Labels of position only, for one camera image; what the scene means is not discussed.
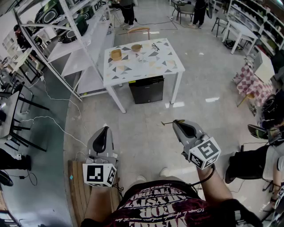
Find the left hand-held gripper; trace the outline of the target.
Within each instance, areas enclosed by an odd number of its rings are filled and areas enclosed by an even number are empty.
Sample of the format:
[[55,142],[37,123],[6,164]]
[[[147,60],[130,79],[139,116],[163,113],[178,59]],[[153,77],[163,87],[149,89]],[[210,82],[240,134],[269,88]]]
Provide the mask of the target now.
[[83,163],[84,183],[92,187],[112,187],[116,173],[118,154],[114,153],[110,127],[98,130],[88,141],[89,154]]

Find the person's right forearm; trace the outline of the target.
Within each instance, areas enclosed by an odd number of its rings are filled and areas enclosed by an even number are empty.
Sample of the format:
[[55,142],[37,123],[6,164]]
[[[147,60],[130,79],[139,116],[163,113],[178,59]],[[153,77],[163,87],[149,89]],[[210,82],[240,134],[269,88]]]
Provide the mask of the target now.
[[232,193],[216,170],[213,172],[211,167],[203,170],[197,168],[197,173],[200,181],[207,179],[211,175],[207,181],[201,183],[205,200],[208,203],[217,205],[225,200],[233,199]]

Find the person's left forearm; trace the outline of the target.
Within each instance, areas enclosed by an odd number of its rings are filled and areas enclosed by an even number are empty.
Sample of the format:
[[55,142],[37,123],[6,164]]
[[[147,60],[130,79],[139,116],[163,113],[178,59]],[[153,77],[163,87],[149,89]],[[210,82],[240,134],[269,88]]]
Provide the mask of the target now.
[[85,219],[103,222],[121,202],[121,196],[115,187],[93,187],[85,212]]

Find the white triangle-patterned table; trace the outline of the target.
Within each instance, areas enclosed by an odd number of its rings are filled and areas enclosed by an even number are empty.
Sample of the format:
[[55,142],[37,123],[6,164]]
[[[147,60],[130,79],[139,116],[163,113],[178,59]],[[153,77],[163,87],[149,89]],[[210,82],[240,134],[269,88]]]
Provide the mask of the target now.
[[[159,51],[155,51],[152,48],[153,43],[160,49]],[[142,45],[139,52],[131,50],[131,46],[135,44]],[[111,51],[115,49],[121,49],[122,59],[119,61],[113,61],[110,57]],[[144,55],[147,62],[139,63],[137,60],[139,55]],[[106,49],[104,53],[103,85],[122,113],[126,113],[126,110],[120,102],[113,86],[160,75],[174,74],[175,81],[170,101],[170,104],[174,104],[183,72],[185,72],[185,68],[167,38],[150,39],[120,45]]]

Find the red white checkered cloth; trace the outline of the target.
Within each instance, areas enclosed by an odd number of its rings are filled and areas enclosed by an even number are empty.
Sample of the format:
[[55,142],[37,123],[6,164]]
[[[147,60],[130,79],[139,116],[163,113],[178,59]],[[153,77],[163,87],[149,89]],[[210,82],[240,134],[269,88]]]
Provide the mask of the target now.
[[262,82],[255,74],[250,63],[246,63],[239,73],[233,77],[239,94],[253,94],[256,106],[262,106],[273,92],[271,80]]

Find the rectangular wooden tray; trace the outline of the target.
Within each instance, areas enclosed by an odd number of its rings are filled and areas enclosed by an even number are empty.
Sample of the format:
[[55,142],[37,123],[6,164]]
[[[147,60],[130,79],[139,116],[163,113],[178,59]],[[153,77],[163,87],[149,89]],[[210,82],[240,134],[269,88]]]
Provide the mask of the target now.
[[122,52],[121,49],[112,50],[110,53],[110,57],[113,61],[119,61],[122,59]]

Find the white metal shelving rack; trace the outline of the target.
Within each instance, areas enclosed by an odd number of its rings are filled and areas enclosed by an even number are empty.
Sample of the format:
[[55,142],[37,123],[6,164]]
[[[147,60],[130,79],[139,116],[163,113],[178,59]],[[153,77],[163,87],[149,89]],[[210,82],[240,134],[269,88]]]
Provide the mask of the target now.
[[[32,49],[77,99],[81,101],[84,97],[108,93],[103,85],[103,75],[99,71],[97,61],[101,55],[107,32],[112,26],[112,19],[103,20],[102,17],[99,22],[92,19],[87,32],[81,36],[70,16],[65,0],[61,4],[77,35],[77,40],[68,44],[57,43],[49,57],[45,57],[41,52],[25,28],[27,24],[22,23],[17,13],[14,14],[15,19]],[[103,15],[110,14],[108,6]]]

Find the black office chair base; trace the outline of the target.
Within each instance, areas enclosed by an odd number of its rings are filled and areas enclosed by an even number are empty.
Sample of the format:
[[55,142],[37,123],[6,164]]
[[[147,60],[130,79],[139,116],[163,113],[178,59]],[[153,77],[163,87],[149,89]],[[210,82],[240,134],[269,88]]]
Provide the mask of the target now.
[[266,183],[267,183],[267,186],[266,187],[263,187],[262,188],[262,191],[267,191],[269,193],[272,193],[273,189],[274,189],[274,184],[273,184],[273,181],[272,180],[266,180],[266,179],[263,179]]

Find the wooden chair with brown seat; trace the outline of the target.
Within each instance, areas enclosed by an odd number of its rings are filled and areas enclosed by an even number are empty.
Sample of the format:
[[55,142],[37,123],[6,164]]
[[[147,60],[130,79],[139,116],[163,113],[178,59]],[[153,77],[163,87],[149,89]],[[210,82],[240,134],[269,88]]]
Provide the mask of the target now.
[[149,27],[136,27],[127,32],[127,38],[130,42],[150,40]]

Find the grey chair with black legs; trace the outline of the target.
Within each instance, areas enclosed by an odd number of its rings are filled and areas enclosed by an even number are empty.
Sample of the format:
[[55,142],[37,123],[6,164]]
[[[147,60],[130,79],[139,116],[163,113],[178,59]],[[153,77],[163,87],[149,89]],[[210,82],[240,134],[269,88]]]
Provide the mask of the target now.
[[213,31],[214,28],[217,28],[216,37],[218,37],[219,30],[221,28],[223,28],[223,30],[221,31],[221,34],[222,34],[225,31],[225,29],[227,28],[228,22],[229,21],[228,21],[226,15],[223,12],[219,11],[217,13],[216,20],[215,20],[214,26],[213,26],[211,31]]

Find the row of green carrier bags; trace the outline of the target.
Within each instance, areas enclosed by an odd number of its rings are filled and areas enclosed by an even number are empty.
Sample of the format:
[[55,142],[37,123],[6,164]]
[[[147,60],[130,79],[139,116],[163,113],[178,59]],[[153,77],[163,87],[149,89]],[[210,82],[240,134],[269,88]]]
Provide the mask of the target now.
[[[77,40],[77,35],[71,27],[63,6],[63,0],[49,0],[35,15],[33,23],[27,23],[25,28],[32,32],[32,36],[39,36],[44,29],[52,28],[60,43],[68,44]],[[107,11],[107,0],[65,0],[77,30],[83,36],[92,19],[100,21]]]

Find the white folding stand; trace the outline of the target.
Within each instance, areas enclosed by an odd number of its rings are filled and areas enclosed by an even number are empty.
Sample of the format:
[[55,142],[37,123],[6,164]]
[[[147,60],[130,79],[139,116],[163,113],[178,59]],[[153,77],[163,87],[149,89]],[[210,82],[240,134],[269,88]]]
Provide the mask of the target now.
[[110,10],[112,16],[112,25],[114,28],[120,27],[122,25],[122,22],[120,20],[120,12],[121,10],[118,8],[113,8]]

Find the round dark table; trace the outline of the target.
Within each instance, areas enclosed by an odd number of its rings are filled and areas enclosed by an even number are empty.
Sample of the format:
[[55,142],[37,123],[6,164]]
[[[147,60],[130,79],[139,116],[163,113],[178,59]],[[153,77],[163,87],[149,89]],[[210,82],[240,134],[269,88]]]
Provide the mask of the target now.
[[192,4],[192,1],[183,1],[183,0],[171,0],[171,3],[174,5],[174,6],[185,6],[187,4]]

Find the white storage shelf unit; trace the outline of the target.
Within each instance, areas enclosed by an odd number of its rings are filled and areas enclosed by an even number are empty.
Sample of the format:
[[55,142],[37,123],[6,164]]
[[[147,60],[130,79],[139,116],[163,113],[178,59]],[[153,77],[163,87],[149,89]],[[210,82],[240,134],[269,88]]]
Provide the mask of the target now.
[[268,6],[256,0],[230,0],[227,17],[256,33],[271,56],[284,47],[284,22]]

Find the grey table with black frame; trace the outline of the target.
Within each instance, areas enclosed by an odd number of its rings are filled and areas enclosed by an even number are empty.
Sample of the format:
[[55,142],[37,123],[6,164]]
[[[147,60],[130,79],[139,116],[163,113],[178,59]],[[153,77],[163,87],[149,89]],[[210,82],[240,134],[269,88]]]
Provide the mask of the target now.
[[0,103],[0,144],[4,144],[12,149],[10,144],[8,144],[8,141],[12,141],[16,145],[24,145],[25,147],[32,146],[38,150],[41,150],[43,152],[46,152],[46,149],[24,139],[20,135],[18,135],[15,131],[21,131],[21,130],[30,130],[30,128],[27,127],[21,127],[18,125],[15,125],[16,119],[15,119],[15,112],[16,112],[16,106],[18,101],[22,101],[24,103],[27,103],[29,105],[44,109],[49,111],[50,109],[42,106],[40,104],[37,104],[33,101],[30,101],[26,99],[25,97],[21,97],[20,93],[22,91],[22,88],[24,85],[19,84],[16,86],[14,91],[12,93],[9,92],[0,92],[0,98],[5,98],[3,103]]

